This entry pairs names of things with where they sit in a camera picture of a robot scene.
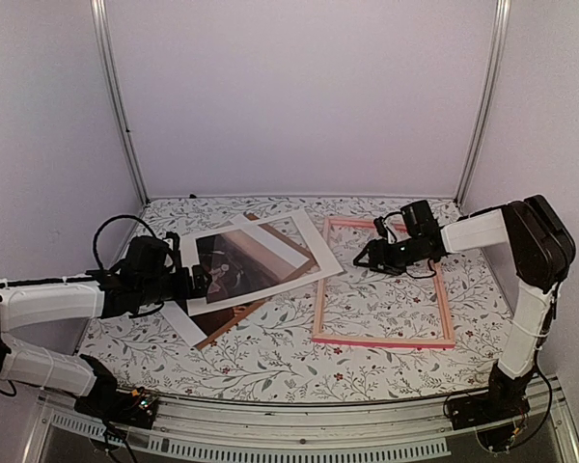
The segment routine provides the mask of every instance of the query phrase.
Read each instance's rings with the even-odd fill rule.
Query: white paper
[[[247,219],[244,215],[236,215],[231,222],[235,225],[238,224],[250,224],[253,221]],[[300,254],[298,251],[293,249],[289,244],[284,243],[282,240],[277,238],[274,234],[270,234],[268,231],[255,227],[243,230],[246,234],[251,236],[253,239],[261,243],[263,246],[268,248],[274,254],[286,260],[291,266],[300,268],[305,263],[309,261],[307,257]]]
[[[296,287],[307,285],[309,283],[316,282],[322,278],[328,278],[332,275],[343,272],[341,265],[337,262],[337,259],[333,255],[332,251],[321,237],[321,234],[317,230],[316,226],[313,224],[309,216],[303,209],[295,210],[293,212],[287,212],[284,214],[276,215],[274,217],[268,217],[266,219],[259,219],[254,221],[249,221],[248,223],[232,225],[229,227],[223,227],[216,230],[200,231],[197,233],[188,234],[186,236],[180,237],[180,251],[182,254],[182,264],[185,266],[193,266],[200,263],[199,256],[197,252],[196,240],[205,236],[211,236],[215,234],[220,234],[224,232],[232,232],[234,230],[245,230],[245,228],[255,229],[256,226],[271,222],[276,222],[278,220],[291,219],[298,231],[302,235],[309,251],[316,260],[319,270],[314,273],[303,275],[290,282],[282,283],[267,289],[260,291],[254,291],[249,294],[244,294],[241,296],[224,299],[222,301],[217,301],[213,303],[207,303],[206,298],[201,299],[191,299],[187,302],[189,315],[199,315],[202,313],[210,313],[215,311],[220,311],[222,309],[227,309],[228,307],[238,306],[240,304],[246,304],[248,302],[257,301],[259,299],[264,299],[270,297],[274,294],[279,294],[281,292],[289,291]]]
[[[184,313],[177,303],[173,301],[166,302],[161,313],[189,347],[199,344],[207,338],[206,333]]]

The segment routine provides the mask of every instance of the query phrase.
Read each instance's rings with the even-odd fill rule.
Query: table surface
[[[410,202],[391,198],[157,200],[147,207],[144,218],[158,232],[188,234],[219,227],[241,213],[269,217],[304,208],[321,230],[325,216],[374,218]],[[441,225],[458,218],[452,201],[429,202]],[[340,236],[335,246],[342,259],[351,255],[356,243],[347,235]],[[143,385],[171,395],[285,403],[364,402],[486,386],[508,337],[510,310],[479,251],[444,258],[442,270],[455,327],[454,349],[313,343],[317,290],[313,284],[274,296],[202,351],[186,345],[162,314],[93,320],[79,351],[100,359],[125,386]],[[429,314],[435,312],[431,280],[365,277],[354,286],[334,288],[337,302],[326,306],[328,329],[364,334],[373,327],[386,336],[437,336],[437,320]]]

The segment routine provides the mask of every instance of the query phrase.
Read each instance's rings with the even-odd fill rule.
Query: table
[[[239,213],[259,217],[304,208],[321,229],[325,216],[373,218],[402,205],[394,198],[201,198],[156,200],[144,219],[157,232],[187,234],[218,227]],[[441,225],[459,211],[429,200]],[[382,349],[311,342],[316,286],[273,297],[202,351],[190,348],[161,314],[93,320],[80,353],[100,359],[122,385],[168,395],[284,403],[366,402],[448,394],[486,386],[504,348],[510,310],[480,251],[442,260],[455,327],[454,349]],[[388,290],[395,289],[391,278]],[[401,298],[429,297],[406,286]],[[373,301],[381,294],[369,295]],[[399,315],[408,330],[415,321]]]

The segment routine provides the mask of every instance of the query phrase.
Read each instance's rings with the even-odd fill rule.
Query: leaf
[[[272,386],[272,380],[270,378],[266,379],[262,384],[262,392]]]

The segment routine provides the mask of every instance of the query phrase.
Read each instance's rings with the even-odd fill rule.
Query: vertical metal pole
[[[509,24],[510,0],[498,0],[495,11],[495,22],[493,24],[493,37],[491,39],[491,52],[487,67],[484,87],[482,89],[481,106],[479,115],[474,125],[470,149],[465,159],[461,181],[456,189],[455,201],[463,206],[467,199],[468,190],[472,181],[472,176],[476,169],[481,146],[483,145],[484,132],[487,125],[491,102],[495,94],[495,85],[497,83],[500,63],[504,53],[504,43],[506,41],[506,31]]]
[[[137,192],[137,197],[141,204],[145,205],[149,202],[149,196],[146,191],[139,162],[137,161],[137,156],[135,155],[135,148],[133,147],[133,140],[131,139],[128,121],[126,119],[120,85],[118,84],[118,74],[116,72],[116,64],[114,62],[114,54],[109,37],[105,0],[91,0],[91,4],[98,51],[109,89],[109,96],[114,108],[114,116],[116,117],[116,123],[118,124],[120,136],[123,141],[126,164],[131,175],[131,180],[133,181],[133,186]]]

